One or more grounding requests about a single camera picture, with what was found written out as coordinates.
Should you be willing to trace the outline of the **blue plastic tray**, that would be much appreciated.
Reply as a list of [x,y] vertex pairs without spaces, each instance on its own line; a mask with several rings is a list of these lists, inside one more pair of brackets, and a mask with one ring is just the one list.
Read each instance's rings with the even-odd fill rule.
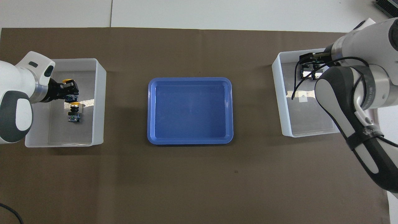
[[147,138],[158,146],[228,144],[233,86],[224,77],[160,77],[148,84]]

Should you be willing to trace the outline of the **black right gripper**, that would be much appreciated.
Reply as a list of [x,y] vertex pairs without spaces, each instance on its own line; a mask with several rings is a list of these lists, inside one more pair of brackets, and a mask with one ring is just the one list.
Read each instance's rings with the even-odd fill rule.
[[326,52],[317,52],[313,54],[304,54],[299,57],[299,64],[313,64],[313,65],[321,65],[325,64],[325,58],[327,57]]

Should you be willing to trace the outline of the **yellow push button switch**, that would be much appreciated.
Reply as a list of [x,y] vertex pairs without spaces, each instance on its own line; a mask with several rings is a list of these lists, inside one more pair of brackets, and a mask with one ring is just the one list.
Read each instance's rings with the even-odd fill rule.
[[66,96],[64,96],[64,101],[67,102],[67,103],[78,101],[78,96],[66,95]]
[[81,122],[79,104],[71,104],[70,111],[68,112],[68,122],[79,123]]

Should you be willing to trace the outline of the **brown paper table mat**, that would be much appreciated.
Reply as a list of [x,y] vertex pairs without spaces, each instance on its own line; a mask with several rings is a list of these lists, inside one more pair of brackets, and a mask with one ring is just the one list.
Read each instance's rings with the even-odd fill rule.
[[[107,72],[104,143],[0,145],[0,203],[30,224],[389,224],[386,191],[339,133],[283,136],[271,65],[343,33],[143,28],[2,29],[0,60],[95,58]],[[156,77],[226,77],[229,144],[155,146]]]

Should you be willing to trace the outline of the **dark grey ribbed device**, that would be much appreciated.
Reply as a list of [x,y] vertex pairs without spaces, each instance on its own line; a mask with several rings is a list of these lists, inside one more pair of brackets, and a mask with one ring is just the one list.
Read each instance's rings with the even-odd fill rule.
[[398,0],[374,0],[374,5],[389,18],[398,17]]

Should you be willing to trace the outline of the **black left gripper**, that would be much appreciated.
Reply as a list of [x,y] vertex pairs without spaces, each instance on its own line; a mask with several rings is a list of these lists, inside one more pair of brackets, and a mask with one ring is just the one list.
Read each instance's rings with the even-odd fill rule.
[[79,95],[79,88],[75,80],[63,80],[62,83],[58,83],[53,78],[50,78],[48,83],[47,102],[62,100],[66,95]]

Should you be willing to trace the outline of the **translucent white plastic box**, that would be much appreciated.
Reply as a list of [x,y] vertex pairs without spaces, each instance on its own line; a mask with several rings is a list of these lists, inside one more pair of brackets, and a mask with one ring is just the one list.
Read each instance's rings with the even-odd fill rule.
[[36,103],[27,147],[89,147],[104,141],[106,70],[95,58],[55,59],[51,78],[74,79],[79,88],[81,122],[68,122],[70,104],[64,100]]
[[[306,137],[322,134],[339,133],[339,130],[330,116],[322,109],[315,98],[314,87],[316,81],[304,81],[295,97],[294,68],[300,55],[323,52],[324,49],[309,49],[299,51],[280,52],[272,64],[273,80],[280,115],[282,134],[289,137]],[[307,91],[308,102],[299,102],[297,93]]]

